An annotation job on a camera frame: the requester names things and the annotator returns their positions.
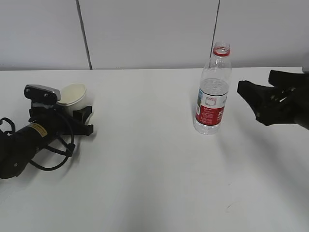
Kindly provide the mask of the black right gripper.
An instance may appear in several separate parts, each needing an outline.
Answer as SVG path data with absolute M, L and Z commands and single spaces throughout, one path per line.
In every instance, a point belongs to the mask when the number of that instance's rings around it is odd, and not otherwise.
M 271 70 L 268 77 L 271 87 L 249 81 L 239 81 L 237 93 L 251 107 L 256 120 L 265 126 L 297 124 L 309 128 L 308 73 L 291 73 Z

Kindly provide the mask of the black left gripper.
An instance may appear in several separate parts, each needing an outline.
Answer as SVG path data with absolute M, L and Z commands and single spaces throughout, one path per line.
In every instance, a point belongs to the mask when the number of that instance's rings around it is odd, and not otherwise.
M 94 132 L 94 126 L 86 124 L 91 114 L 92 106 L 74 110 L 72 116 L 62 106 L 55 105 L 49 109 L 45 107 L 31 107 L 29 109 L 29 122 L 36 122 L 45 129 L 50 128 L 58 134 L 89 136 Z

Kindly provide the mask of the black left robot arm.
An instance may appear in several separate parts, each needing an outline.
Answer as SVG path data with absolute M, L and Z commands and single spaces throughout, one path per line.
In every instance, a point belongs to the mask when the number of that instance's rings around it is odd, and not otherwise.
M 75 136 L 89 136 L 93 125 L 85 122 L 92 114 L 92 107 L 86 106 L 69 115 L 64 107 L 32 107 L 29 111 L 29 124 L 20 130 L 4 117 L 0 121 L 11 125 L 11 130 L 0 133 L 0 177 L 9 179 L 19 176 L 28 164 L 42 171 L 54 171 L 62 167 L 75 150 Z M 64 156 L 63 161 L 54 167 L 43 167 L 33 161 L 41 150 L 46 149 Z

